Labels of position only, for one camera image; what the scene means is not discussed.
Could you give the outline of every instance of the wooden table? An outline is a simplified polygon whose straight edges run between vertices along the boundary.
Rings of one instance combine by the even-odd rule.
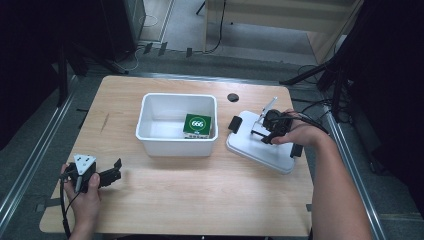
[[[135,130],[147,93],[211,94],[218,102],[219,136],[206,158],[149,157]],[[238,102],[227,100],[229,93]],[[291,108],[281,86],[109,76],[103,82],[75,142],[73,155],[97,157],[104,171],[122,159],[122,179],[102,188],[99,233],[307,236],[306,205],[312,181],[305,154],[282,175],[226,148],[233,116],[260,113],[277,96],[277,109]],[[59,187],[52,198],[59,196]],[[68,213],[73,224],[73,213]],[[44,232],[63,232],[60,207],[48,208]]]

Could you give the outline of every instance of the green box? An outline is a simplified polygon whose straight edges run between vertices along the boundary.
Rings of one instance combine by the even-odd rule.
[[[209,138],[211,117],[187,114],[183,131],[185,138]]]

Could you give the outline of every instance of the white tray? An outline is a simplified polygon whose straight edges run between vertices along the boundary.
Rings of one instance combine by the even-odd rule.
[[[255,121],[258,120],[259,115],[249,111],[243,111],[239,117],[243,121],[237,134],[230,133],[228,136],[227,148],[240,156],[255,160],[283,174],[290,173],[294,167],[294,159],[290,157],[293,143],[281,145],[265,144],[261,142],[261,136],[251,133],[252,127]]]

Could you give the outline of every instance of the black curtain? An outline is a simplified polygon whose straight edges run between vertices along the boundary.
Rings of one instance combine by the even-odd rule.
[[[342,69],[353,101],[381,145],[372,155],[402,180],[424,216],[424,1],[365,1],[352,32],[318,83]]]
[[[0,150],[58,86],[50,47],[40,45],[20,16],[0,0]]]

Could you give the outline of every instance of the white plastic bin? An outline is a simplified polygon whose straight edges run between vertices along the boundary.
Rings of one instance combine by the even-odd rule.
[[[188,113],[211,117],[210,138],[184,138]],[[149,156],[210,156],[218,138],[216,98],[212,95],[148,93],[143,97],[135,135]]]

